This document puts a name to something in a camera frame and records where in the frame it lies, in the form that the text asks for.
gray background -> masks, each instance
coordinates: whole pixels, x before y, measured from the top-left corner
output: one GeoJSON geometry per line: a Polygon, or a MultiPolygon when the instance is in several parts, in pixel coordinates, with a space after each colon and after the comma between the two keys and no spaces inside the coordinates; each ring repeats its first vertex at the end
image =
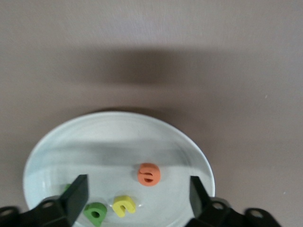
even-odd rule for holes
{"type": "Polygon", "coordinates": [[[0,206],[73,117],[126,109],[204,151],[216,195],[303,223],[301,0],[1,0],[0,206]]]}

yellow foam letter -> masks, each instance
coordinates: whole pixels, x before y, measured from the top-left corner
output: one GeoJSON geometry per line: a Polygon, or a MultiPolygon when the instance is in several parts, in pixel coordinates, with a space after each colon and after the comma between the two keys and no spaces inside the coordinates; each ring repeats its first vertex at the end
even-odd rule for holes
{"type": "Polygon", "coordinates": [[[123,218],[125,216],[125,210],[131,214],[136,212],[136,204],[129,196],[118,196],[115,197],[113,210],[120,218],[123,218]]]}

white bowl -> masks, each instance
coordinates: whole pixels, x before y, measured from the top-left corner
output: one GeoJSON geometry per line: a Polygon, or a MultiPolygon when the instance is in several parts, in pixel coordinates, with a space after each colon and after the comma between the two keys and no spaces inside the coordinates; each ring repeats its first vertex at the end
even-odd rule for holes
{"type": "MultiPolygon", "coordinates": [[[[204,154],[185,134],[158,119],[127,112],[100,112],[70,120],[44,136],[28,158],[23,187],[34,208],[59,195],[78,175],[89,175],[89,201],[107,206],[102,227],[183,227],[193,212],[189,179],[200,177],[214,196],[214,176],[204,154]],[[160,168],[161,181],[141,185],[141,163],[160,168]],[[136,203],[134,214],[119,218],[111,206],[116,196],[136,203]]],[[[75,227],[93,225],[81,214],[75,227]]]]}

gray table surface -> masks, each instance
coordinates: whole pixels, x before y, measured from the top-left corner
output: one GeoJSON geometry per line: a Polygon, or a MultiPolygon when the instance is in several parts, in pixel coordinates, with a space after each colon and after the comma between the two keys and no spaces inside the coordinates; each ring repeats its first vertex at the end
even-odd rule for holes
{"type": "Polygon", "coordinates": [[[303,224],[301,0],[1,0],[0,206],[27,206],[33,146],[127,109],[192,138],[216,195],[303,224]]]}

screw hole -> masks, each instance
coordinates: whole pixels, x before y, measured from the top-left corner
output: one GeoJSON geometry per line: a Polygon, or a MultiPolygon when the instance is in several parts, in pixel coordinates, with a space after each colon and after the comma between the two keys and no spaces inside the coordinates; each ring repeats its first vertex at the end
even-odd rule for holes
{"type": "Polygon", "coordinates": [[[14,210],[12,210],[12,209],[5,210],[2,213],[0,213],[0,217],[9,215],[9,214],[11,214],[13,212],[14,212],[14,210]]]}
{"type": "Polygon", "coordinates": [[[213,203],[213,207],[215,207],[217,210],[224,209],[223,205],[218,202],[213,203]]]}
{"type": "Polygon", "coordinates": [[[91,213],[91,215],[92,215],[94,218],[99,218],[99,217],[100,217],[100,214],[99,214],[98,212],[95,212],[95,211],[93,211],[93,212],[91,213]]]}
{"type": "Polygon", "coordinates": [[[42,205],[43,208],[48,208],[53,206],[53,202],[46,202],[45,204],[42,205]]]}
{"type": "Polygon", "coordinates": [[[252,216],[254,216],[256,218],[263,218],[263,215],[260,213],[260,211],[251,210],[250,213],[251,213],[252,216]]]}

